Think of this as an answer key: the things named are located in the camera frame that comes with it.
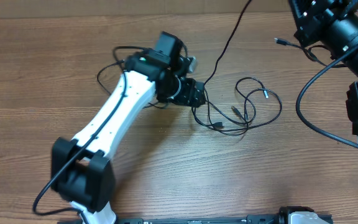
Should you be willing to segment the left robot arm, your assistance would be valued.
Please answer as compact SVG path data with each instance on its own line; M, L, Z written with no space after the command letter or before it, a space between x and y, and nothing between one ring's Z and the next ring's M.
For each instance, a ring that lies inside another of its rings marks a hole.
M188 78L196 59L185 44L162 32L153 48L117 61L122 74L96 116L71 140L52 146L51 188L79 214L77 223L116 223L110 206L115 186L112 160L140 111L156 98L160 103L198 108L205 104L204 83Z

